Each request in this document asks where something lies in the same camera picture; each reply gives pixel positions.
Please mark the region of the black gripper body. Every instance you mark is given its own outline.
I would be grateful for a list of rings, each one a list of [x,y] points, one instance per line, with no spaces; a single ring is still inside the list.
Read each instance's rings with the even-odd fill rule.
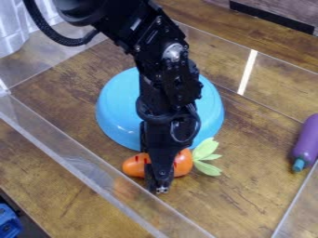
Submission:
[[[174,155],[192,144],[201,127],[196,100],[203,84],[199,69],[183,50],[152,64],[137,62],[140,148],[149,155]]]

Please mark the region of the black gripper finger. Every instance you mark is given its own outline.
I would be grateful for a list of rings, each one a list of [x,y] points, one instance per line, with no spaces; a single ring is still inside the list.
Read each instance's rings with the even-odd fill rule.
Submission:
[[[173,160],[177,154],[174,148],[145,151],[149,164],[144,165],[145,188],[150,193],[166,193],[173,180]]]

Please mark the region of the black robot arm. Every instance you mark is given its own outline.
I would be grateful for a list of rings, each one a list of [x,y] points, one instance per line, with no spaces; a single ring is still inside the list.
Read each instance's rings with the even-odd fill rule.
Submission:
[[[53,0],[53,4],[69,24],[92,26],[132,55],[140,151],[149,156],[146,190],[165,193],[174,157],[192,144],[201,125],[195,101],[203,84],[188,58],[185,35],[152,0]]]

